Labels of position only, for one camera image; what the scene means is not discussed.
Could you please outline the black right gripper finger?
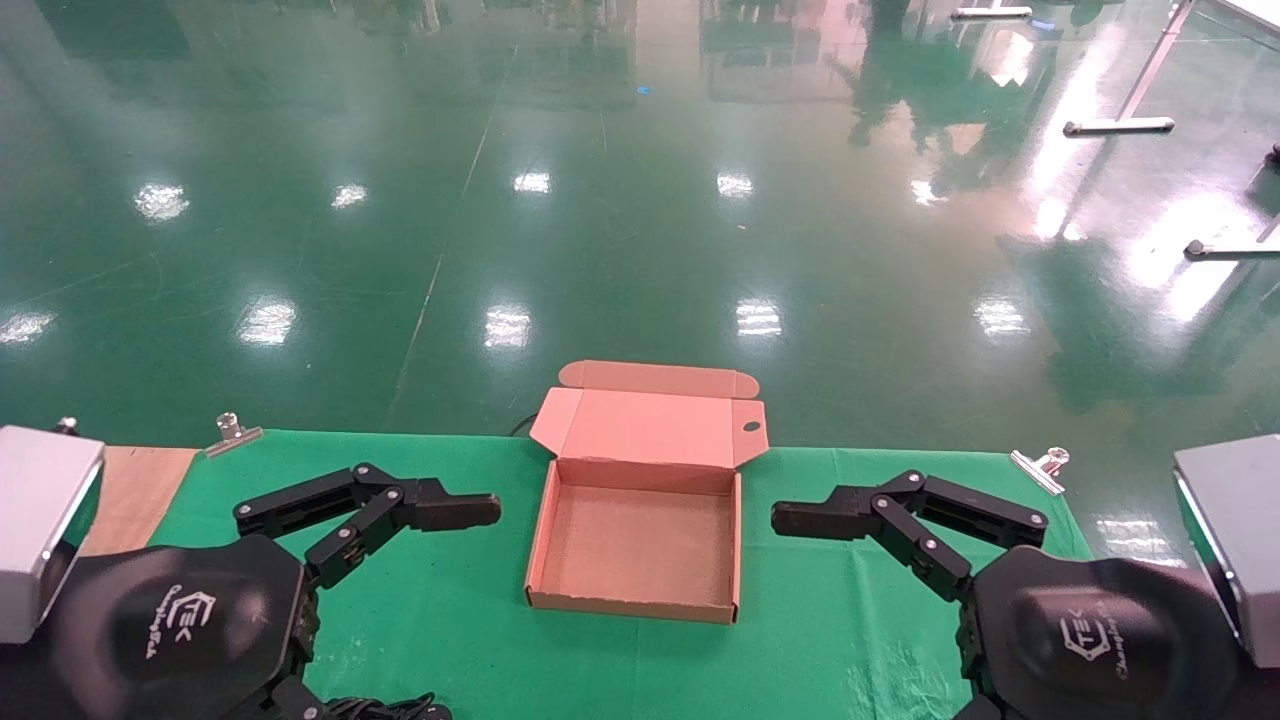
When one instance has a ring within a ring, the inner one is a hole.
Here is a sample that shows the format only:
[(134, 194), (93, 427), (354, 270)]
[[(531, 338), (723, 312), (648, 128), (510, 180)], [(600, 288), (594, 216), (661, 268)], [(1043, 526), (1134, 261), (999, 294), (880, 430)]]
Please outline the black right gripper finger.
[(780, 501), (771, 525), (778, 536), (873, 539), (938, 597), (955, 602), (970, 589), (972, 564), (933, 525), (1004, 550), (1039, 548), (1048, 520), (1038, 510), (908, 470), (879, 486), (836, 486), (819, 503)]

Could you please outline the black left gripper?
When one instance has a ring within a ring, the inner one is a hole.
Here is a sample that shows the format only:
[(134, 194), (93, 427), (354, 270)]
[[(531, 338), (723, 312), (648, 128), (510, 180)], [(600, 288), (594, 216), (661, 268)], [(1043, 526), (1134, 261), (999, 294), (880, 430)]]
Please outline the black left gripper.
[[(362, 462), (239, 502), (244, 538), (229, 544), (81, 559), (33, 635), (3, 647), (3, 716), (335, 719), (303, 684), (312, 585), (335, 587), (403, 529), (465, 530), (500, 514), (497, 495)], [(269, 539), (334, 519), (303, 565)]]

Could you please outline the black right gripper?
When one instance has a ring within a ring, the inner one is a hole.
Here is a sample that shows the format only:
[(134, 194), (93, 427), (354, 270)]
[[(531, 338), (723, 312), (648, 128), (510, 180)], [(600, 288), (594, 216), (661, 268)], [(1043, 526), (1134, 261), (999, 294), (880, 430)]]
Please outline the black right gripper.
[(1198, 571), (1020, 546), (972, 578), (954, 720), (1260, 719), (1263, 671)]

